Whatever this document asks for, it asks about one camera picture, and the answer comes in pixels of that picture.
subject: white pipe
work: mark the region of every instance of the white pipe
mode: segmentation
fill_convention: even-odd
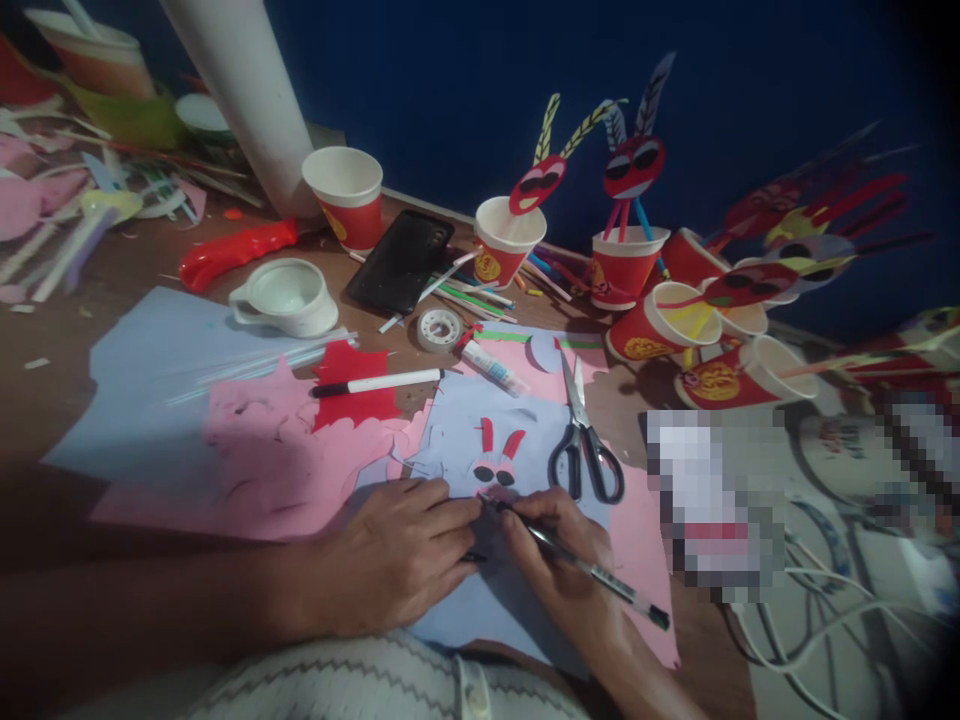
[[[300,174],[313,145],[263,0],[161,4],[276,211],[319,215]]]

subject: pen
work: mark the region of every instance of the pen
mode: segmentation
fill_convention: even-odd
[[[508,503],[495,500],[485,494],[481,494],[480,499],[485,505],[492,507],[497,512],[503,512],[504,510],[511,509]],[[618,579],[613,573],[605,570],[599,565],[594,565],[586,560],[581,560],[569,549],[567,549],[563,543],[560,542],[560,539],[556,535],[544,528],[539,523],[535,522],[534,520],[530,520],[519,513],[516,513],[516,515],[518,518],[520,518],[520,522],[523,523],[524,527],[530,531],[530,534],[533,535],[534,539],[542,547],[548,548],[552,553],[561,559],[566,560],[571,565],[574,565],[585,572],[598,583],[610,590],[610,592],[617,595],[617,597],[625,602],[630,603],[634,609],[646,615],[650,622],[657,627],[661,628],[662,630],[668,630],[670,628],[670,615],[667,612],[661,610],[652,603],[638,598],[637,591],[622,580]]]

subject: phone case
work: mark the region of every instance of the phone case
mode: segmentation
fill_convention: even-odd
[[[347,296],[371,307],[409,315],[442,261],[453,225],[404,210],[387,228],[347,285]]]

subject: right hand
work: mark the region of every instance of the right hand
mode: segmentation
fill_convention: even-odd
[[[442,479],[375,490],[347,527],[289,546],[298,639],[352,637],[412,625],[477,571],[476,498],[450,500]]]
[[[559,487],[520,498],[513,510],[553,530],[560,542],[582,560],[610,569],[610,536],[582,512]],[[530,531],[510,511],[503,530],[514,560],[550,618],[588,665],[630,647],[620,600],[592,577],[563,560],[545,557]]]

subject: white mug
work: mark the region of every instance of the white mug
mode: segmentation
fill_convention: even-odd
[[[337,324],[337,305],[316,265],[298,258],[273,260],[230,293],[233,317],[242,325],[273,325],[287,335],[312,338]],[[241,309],[249,305],[256,312]]]

